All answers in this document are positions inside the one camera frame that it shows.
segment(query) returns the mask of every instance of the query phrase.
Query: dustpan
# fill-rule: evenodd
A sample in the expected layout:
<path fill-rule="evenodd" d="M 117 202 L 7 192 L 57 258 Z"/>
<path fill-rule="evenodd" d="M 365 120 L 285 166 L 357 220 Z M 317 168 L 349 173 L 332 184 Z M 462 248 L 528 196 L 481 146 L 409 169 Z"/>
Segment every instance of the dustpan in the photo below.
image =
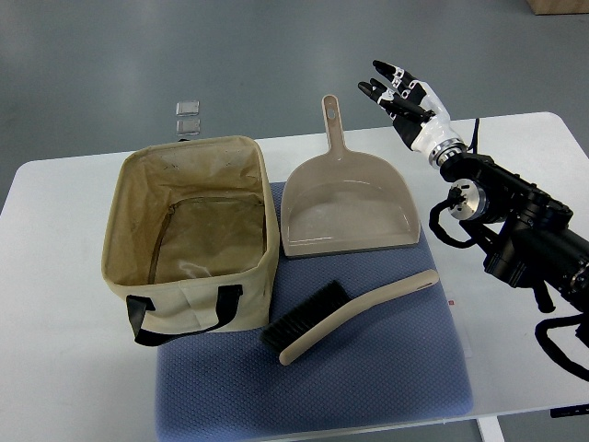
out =
<path fill-rule="evenodd" d="M 329 151 L 296 168 L 284 186 L 281 235 L 288 257 L 417 244 L 410 190 L 384 159 L 349 150 L 338 99 L 322 100 Z"/>

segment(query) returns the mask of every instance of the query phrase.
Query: beige fabric bin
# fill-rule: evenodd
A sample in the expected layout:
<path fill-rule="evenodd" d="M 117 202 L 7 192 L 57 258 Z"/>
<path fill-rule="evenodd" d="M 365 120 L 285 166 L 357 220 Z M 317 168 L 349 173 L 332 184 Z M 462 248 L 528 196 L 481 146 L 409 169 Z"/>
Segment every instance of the beige fabric bin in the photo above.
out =
<path fill-rule="evenodd" d="M 279 237 L 255 141 L 151 146 L 121 167 L 102 275 L 138 343 L 253 329 L 268 323 Z"/>

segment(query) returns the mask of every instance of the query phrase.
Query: concrete floor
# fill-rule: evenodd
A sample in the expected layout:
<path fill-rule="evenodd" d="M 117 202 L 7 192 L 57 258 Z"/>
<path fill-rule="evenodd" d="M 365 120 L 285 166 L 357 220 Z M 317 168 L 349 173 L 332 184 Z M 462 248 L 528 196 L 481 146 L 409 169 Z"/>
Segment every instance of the concrete floor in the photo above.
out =
<path fill-rule="evenodd" d="M 345 129 L 388 125 L 356 87 L 373 59 L 426 80 L 454 119 L 552 111 L 589 152 L 588 42 L 589 16 L 536 17 L 525 0 L 0 0 L 0 206 L 25 162 L 177 140 L 180 100 L 201 101 L 206 138 L 322 133 L 328 93 Z M 506 441 L 584 441 L 588 419 L 500 422 Z M 326 440 L 479 435 L 465 422 Z"/>

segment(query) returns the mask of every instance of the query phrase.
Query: blue textured mat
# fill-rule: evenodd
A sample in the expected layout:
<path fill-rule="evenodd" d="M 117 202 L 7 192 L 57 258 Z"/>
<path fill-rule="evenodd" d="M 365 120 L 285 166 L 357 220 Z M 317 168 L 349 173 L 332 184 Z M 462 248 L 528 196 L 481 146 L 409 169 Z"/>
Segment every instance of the blue textured mat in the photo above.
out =
<path fill-rule="evenodd" d="M 272 193 L 280 210 L 283 183 Z M 356 297 L 434 268 L 416 247 L 287 260 L 271 320 L 333 279 Z M 441 284 L 372 308 L 291 366 L 260 329 L 180 338 L 158 348 L 156 431 L 163 441 L 239 440 L 465 414 L 472 396 Z"/>

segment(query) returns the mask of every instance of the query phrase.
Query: black bristles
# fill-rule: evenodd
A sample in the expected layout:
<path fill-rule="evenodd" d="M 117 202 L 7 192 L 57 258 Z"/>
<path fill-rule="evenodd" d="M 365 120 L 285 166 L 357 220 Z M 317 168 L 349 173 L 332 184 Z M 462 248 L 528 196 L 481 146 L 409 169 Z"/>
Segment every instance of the black bristles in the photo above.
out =
<path fill-rule="evenodd" d="M 284 316 L 266 326 L 260 339 L 280 353 L 351 300 L 340 283 L 332 281 Z"/>

